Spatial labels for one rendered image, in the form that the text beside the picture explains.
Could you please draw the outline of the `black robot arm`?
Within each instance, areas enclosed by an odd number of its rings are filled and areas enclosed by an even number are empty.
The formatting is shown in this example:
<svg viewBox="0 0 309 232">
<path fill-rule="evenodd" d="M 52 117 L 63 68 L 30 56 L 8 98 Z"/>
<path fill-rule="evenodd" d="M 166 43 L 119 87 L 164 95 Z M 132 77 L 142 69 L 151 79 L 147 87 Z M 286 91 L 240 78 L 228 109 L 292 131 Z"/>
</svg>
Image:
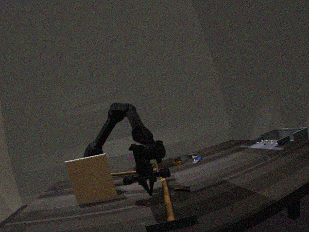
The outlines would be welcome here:
<svg viewBox="0 0 309 232">
<path fill-rule="evenodd" d="M 103 154 L 103 144 L 115 125 L 122 121 L 124 117 L 128 117 L 134 141 L 143 144 L 132 144 L 128 149 L 129 151 L 133 150 L 135 162 L 163 159 L 165 157 L 166 151 L 163 142 L 160 140 L 154 141 L 152 133 L 143 125 L 136 108 L 129 103 L 113 103 L 108 111 L 108 119 L 95 141 L 86 147 L 83 158 Z"/>
</svg>

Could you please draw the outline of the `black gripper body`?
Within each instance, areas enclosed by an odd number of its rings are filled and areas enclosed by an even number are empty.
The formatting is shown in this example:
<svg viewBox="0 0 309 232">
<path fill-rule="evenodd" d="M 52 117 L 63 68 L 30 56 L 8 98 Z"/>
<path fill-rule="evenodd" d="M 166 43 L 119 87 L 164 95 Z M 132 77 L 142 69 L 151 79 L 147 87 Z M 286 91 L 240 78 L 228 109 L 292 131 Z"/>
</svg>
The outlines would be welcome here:
<svg viewBox="0 0 309 232">
<path fill-rule="evenodd" d="M 145 179 L 156 180 L 157 177 L 166 178 L 170 177 L 170 170 L 168 168 L 160 169 L 159 172 L 153 173 L 150 160 L 135 162 L 139 176 L 133 175 L 125 176 L 123 179 L 124 185 L 130 185 L 133 181 L 144 183 Z"/>
</svg>

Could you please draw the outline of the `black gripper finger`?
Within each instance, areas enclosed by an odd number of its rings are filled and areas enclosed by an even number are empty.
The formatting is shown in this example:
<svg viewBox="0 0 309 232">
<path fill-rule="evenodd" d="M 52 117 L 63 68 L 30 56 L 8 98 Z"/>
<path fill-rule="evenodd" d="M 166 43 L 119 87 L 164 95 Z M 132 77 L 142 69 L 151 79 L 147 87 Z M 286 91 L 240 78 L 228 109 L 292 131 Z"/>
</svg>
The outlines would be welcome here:
<svg viewBox="0 0 309 232">
<path fill-rule="evenodd" d="M 152 180 L 152 181 L 149 180 L 151 195 L 152 195 L 152 190 L 153 190 L 154 182 L 156 182 L 156 181 L 157 181 L 157 179 L 156 180 Z"/>
<path fill-rule="evenodd" d="M 144 183 L 138 183 L 139 185 L 142 185 L 144 187 L 144 189 L 149 193 L 149 195 L 151 196 L 151 192 L 150 192 L 150 189 L 149 189 L 149 186 L 147 184 L 147 181 L 145 180 Z"/>
</svg>

